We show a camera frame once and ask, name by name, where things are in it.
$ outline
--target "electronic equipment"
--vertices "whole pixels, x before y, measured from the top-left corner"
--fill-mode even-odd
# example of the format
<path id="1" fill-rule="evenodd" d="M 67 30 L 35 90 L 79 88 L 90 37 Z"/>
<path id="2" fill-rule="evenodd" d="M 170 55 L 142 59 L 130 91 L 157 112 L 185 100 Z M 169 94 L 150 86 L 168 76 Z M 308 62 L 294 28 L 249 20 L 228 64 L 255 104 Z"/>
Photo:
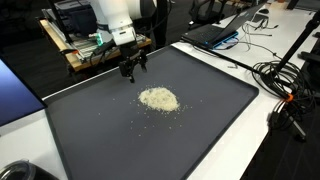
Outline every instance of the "electronic equipment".
<path id="1" fill-rule="evenodd" d="M 263 5 L 264 4 L 259 4 L 243 12 L 237 13 L 233 20 L 225 28 L 207 24 L 183 34 L 181 39 L 196 46 L 204 46 L 212 49 L 219 45 L 222 41 L 225 41 L 231 37 L 235 37 L 237 35 L 237 29 L 239 29 L 246 21 L 251 20 L 254 14 Z"/>
<path id="2" fill-rule="evenodd" d="M 45 107 L 31 88 L 0 59 L 0 126 Z"/>
<path id="3" fill-rule="evenodd" d="M 82 36 L 96 32 L 97 19 L 88 1 L 65 0 L 55 3 L 55 8 L 69 31 Z"/>
<path id="4" fill-rule="evenodd" d="M 57 4 L 54 4 L 51 0 L 48 1 L 53 16 L 56 18 L 56 24 L 62 31 L 64 35 L 63 38 L 65 38 L 67 43 L 72 45 L 73 39 L 69 36 L 69 32 L 64 25 L 68 21 L 63 21 L 59 14 L 63 12 L 64 15 L 74 15 L 74 17 L 70 19 L 70 22 L 84 22 L 84 25 L 82 24 L 82 26 L 76 27 L 79 29 L 83 29 L 83 27 L 87 28 L 86 24 L 90 24 L 91 21 L 85 18 L 89 17 L 79 17 L 85 16 L 87 12 L 70 13 L 70 9 L 80 11 L 79 8 L 90 5 L 96 17 L 96 21 L 94 22 L 97 26 L 96 33 L 90 34 L 90 36 L 96 37 L 99 47 L 92 51 L 89 61 L 91 62 L 92 57 L 99 55 L 101 55 L 100 58 L 103 58 L 106 53 L 110 54 L 110 52 L 113 52 L 112 49 L 117 46 L 124 59 L 124 61 L 119 63 L 119 69 L 123 77 L 127 77 L 130 79 L 130 82 L 133 83 L 135 81 L 133 78 L 133 70 L 137 64 L 140 64 L 142 70 L 146 71 L 146 55 L 144 51 L 138 47 L 137 35 L 133 28 L 132 20 L 151 17 L 157 8 L 156 0 L 81 0 L 64 2 L 68 2 L 68 4 L 57 8 Z M 50 13 L 45 10 L 43 13 L 45 16 L 51 16 Z M 80 33 L 87 34 L 90 31 L 91 28 L 86 31 L 80 30 Z"/>

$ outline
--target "white desk surface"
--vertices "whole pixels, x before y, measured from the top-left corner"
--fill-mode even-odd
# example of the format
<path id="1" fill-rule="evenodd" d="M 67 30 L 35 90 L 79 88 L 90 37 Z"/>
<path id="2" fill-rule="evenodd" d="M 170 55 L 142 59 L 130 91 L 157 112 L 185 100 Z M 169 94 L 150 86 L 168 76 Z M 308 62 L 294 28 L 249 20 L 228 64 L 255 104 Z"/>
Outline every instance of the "white desk surface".
<path id="1" fill-rule="evenodd" d="M 269 27 L 277 24 L 279 27 L 261 31 L 261 33 L 272 34 L 272 37 L 251 36 L 251 41 L 270 48 L 282 57 L 304 30 L 305 24 L 313 17 L 312 15 L 302 10 L 285 11 L 272 8 L 269 14 Z M 223 20 L 221 26 L 228 24 L 229 21 L 230 18 Z M 239 30 L 239 33 L 239 37 L 241 37 L 242 30 Z M 315 42 L 316 38 L 309 37 L 298 52 L 310 51 Z M 227 66 L 233 64 L 203 54 L 186 43 L 175 43 L 173 46 L 258 87 L 250 72 L 241 67 L 238 69 L 228 68 Z M 260 61 L 274 60 L 272 54 L 264 49 L 252 46 L 250 51 L 246 52 L 246 50 L 245 44 L 238 44 L 230 50 L 219 51 L 219 53 L 251 66 Z M 301 67 L 304 61 L 294 55 L 290 62 Z M 267 116 L 278 101 L 260 88 L 258 97 L 231 125 L 189 179 L 239 179 L 267 134 Z M 0 138 L 0 169 L 13 161 L 29 159 L 30 162 L 59 179 L 67 179 L 44 111 L 4 126 L 0 131 L 8 131 Z"/>

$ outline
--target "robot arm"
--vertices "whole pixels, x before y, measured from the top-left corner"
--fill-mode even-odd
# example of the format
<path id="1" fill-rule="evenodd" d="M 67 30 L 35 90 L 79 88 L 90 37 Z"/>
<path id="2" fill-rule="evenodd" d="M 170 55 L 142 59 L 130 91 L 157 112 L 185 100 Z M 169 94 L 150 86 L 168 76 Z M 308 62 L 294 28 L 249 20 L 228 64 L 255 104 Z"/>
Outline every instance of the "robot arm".
<path id="1" fill-rule="evenodd" d="M 138 48 L 132 19 L 152 16 L 156 10 L 156 0 L 90 0 L 90 3 L 97 17 L 101 43 L 109 46 L 112 44 L 109 42 L 114 41 L 119 46 L 125 58 L 119 64 L 121 74 L 134 82 L 134 66 L 140 64 L 146 70 L 147 58 Z"/>

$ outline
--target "dark gray mat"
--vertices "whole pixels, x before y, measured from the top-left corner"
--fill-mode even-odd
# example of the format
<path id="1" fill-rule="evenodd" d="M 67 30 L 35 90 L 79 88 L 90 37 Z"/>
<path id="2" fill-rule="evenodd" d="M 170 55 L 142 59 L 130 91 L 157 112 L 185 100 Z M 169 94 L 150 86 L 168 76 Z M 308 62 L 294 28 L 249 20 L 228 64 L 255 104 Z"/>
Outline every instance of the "dark gray mat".
<path id="1" fill-rule="evenodd" d="M 131 84 L 115 69 L 46 100 L 70 179 L 186 178 L 258 89 L 174 47 L 149 55 Z M 181 110 L 161 114 L 138 103 L 164 86 Z"/>

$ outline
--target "computer screen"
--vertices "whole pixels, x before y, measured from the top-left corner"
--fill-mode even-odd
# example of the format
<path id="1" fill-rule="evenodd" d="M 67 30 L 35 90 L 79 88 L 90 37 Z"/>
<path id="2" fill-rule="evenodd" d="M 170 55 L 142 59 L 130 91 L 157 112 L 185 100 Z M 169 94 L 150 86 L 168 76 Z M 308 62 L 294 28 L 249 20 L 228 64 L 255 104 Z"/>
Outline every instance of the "computer screen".
<path id="1" fill-rule="evenodd" d="M 45 108 L 45 104 L 0 59 L 0 126 Z"/>

